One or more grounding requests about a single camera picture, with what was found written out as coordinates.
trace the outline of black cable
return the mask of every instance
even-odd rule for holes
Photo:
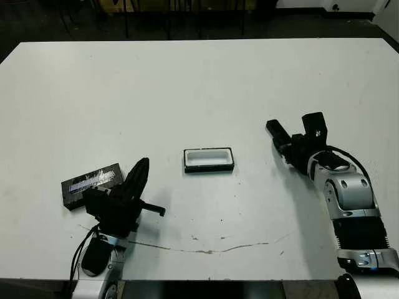
[[[331,146],[331,145],[327,145],[327,149],[331,150],[331,151],[336,151],[342,155],[344,155],[345,157],[348,157],[349,159],[351,159],[356,166],[358,166],[360,168],[360,170],[362,171],[363,175],[366,177],[370,187],[372,186],[372,182],[370,180],[370,177],[368,176],[368,173],[366,171],[366,169],[363,167],[363,165],[355,158],[353,157],[350,153],[340,149],[340,148],[336,148],[335,146]]]
[[[72,258],[72,263],[70,265],[70,273],[69,273],[69,294],[70,294],[70,297],[72,297],[72,281],[74,279],[76,268],[77,268],[78,263],[79,263],[80,254],[82,253],[82,250],[83,250],[83,247],[84,247],[84,245],[86,243],[86,240],[93,234],[93,232],[98,232],[98,228],[99,228],[98,224],[93,226],[89,230],[87,235],[84,237],[83,241],[76,248],[74,257]]]

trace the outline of table surface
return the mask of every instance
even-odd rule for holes
[[[399,55],[382,39],[35,42],[0,65],[0,277],[67,279],[96,223],[60,182],[150,159],[123,279],[335,279],[325,202],[272,147],[266,121],[368,169],[399,249]],[[230,146],[233,173],[185,174],[183,150]]]

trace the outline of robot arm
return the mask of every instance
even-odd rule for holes
[[[321,112],[305,115],[302,121],[305,135],[290,137],[277,120],[268,121],[266,128],[273,137],[276,150],[286,162],[308,176],[316,189],[323,193],[339,243],[339,265],[357,281],[369,275],[376,278],[371,279],[373,282],[379,281],[377,277],[381,275],[395,277],[395,293],[398,295],[398,254],[389,248],[366,170],[350,154],[326,145],[327,128]],[[351,159],[362,173],[334,151]],[[360,284],[370,285],[370,279],[366,284],[357,283],[357,286]]]
[[[129,236],[138,229],[138,216],[142,209],[165,215],[163,207],[147,204],[140,199],[147,183],[149,159],[141,159],[129,172],[126,180],[112,189],[94,187],[83,192],[86,211],[99,224],[90,230],[89,245],[84,241],[77,253],[78,282],[73,299],[116,299],[117,282],[122,278],[125,256],[132,243]]]

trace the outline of dark floor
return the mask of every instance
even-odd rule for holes
[[[0,62],[20,42],[52,40],[382,37],[399,52],[399,45],[369,20],[341,14],[327,17],[318,10],[280,9],[268,16],[256,11],[138,12],[128,15],[126,37],[123,14],[96,13],[89,1],[70,9],[72,19],[65,8],[45,6],[40,0],[9,1],[12,4],[0,2]]]

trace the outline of chair leg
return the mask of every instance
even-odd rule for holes
[[[123,11],[125,13],[125,37],[129,38],[129,28],[127,24],[127,8],[126,8],[126,0],[123,0]]]
[[[246,8],[246,0],[243,0],[243,15],[241,19],[241,35],[244,35],[244,29],[245,29],[245,8]]]

